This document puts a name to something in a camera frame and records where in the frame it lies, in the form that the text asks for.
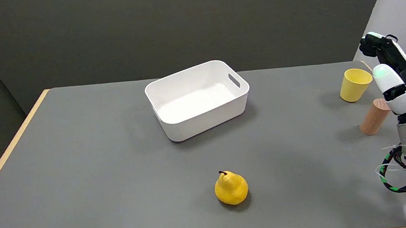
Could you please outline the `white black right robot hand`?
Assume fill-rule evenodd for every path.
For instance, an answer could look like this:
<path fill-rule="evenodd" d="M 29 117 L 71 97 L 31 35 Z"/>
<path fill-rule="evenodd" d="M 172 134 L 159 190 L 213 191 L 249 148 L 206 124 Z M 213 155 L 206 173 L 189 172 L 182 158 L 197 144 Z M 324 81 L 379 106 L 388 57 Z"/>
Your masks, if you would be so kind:
<path fill-rule="evenodd" d="M 363 55 L 376 57 L 373 78 L 385 102 L 397 116 L 399 124 L 406 123 L 406 53 L 393 35 L 368 32 L 362 37 L 359 49 Z"/>

